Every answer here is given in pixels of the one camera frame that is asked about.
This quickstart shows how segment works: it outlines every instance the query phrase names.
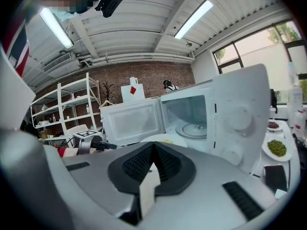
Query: vent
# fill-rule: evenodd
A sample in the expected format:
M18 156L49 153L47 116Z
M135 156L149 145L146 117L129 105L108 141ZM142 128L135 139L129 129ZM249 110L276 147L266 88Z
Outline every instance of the vent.
M66 62L68 60L71 59L71 54L70 53L67 53L63 56L60 56L59 58L55 59L54 61L50 62L48 65L46 65L44 68L43 68L43 72L50 72L52 70L55 70L57 68L59 68L61 66L61 64L63 62Z

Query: person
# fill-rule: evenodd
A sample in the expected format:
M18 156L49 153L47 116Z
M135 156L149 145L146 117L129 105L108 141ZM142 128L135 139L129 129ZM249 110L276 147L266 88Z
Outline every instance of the person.
M70 14L82 13L97 0L23 0L16 14L11 18L6 33L2 39L2 46L6 56L22 77L27 58L29 56L29 41L26 37L25 25L39 13L43 7Z
M173 85L170 80L164 80L163 85L164 85L164 89L166 93L170 93L170 92L179 90L178 86Z

